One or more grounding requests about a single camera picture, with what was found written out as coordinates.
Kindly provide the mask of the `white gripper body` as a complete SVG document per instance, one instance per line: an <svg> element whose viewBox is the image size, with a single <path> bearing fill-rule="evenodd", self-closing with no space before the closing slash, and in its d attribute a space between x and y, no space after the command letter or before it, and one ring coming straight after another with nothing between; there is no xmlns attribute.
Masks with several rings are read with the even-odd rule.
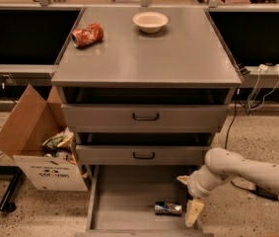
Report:
<svg viewBox="0 0 279 237"><path fill-rule="evenodd" d="M187 179L187 189L193 198L208 198L212 192L228 183L232 177L213 173L206 165L194 171Z"/></svg>

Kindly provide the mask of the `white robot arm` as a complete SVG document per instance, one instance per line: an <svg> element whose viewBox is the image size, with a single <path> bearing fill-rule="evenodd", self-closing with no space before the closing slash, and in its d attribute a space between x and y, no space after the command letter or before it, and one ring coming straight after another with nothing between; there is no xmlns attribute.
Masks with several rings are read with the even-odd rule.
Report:
<svg viewBox="0 0 279 237"><path fill-rule="evenodd" d="M234 177L241 177L279 196L279 164L248 160L223 148L210 149L199 170L176 178L187 186L193 198L204 199Z"/></svg>

